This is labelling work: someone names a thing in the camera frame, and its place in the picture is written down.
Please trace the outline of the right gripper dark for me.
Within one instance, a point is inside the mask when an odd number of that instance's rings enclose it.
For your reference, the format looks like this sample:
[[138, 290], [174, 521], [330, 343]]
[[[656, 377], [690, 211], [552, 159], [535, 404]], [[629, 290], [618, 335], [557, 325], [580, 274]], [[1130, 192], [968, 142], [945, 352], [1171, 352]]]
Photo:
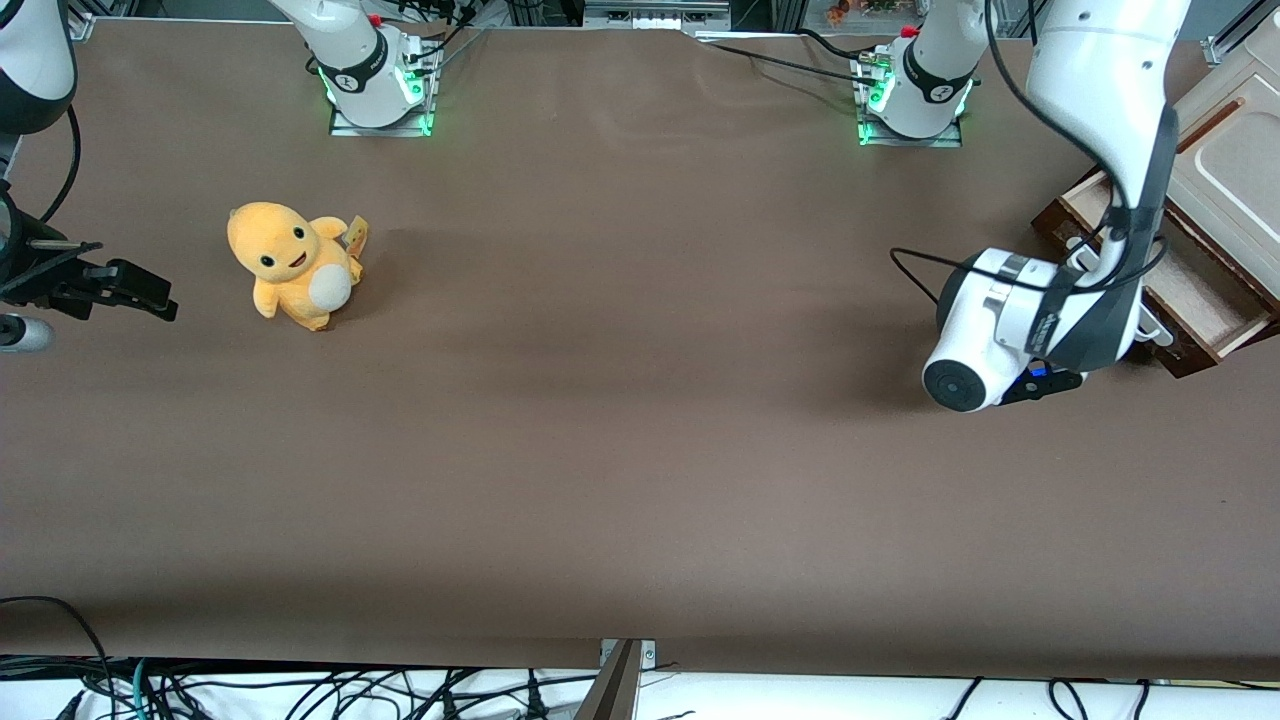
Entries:
[[23, 243], [23, 211], [1, 187], [1, 300], [5, 305], [63, 313], [86, 322], [95, 306], [129, 307], [164, 322], [177, 319], [172, 282], [123, 259], [95, 266], [82, 256], [101, 243]]

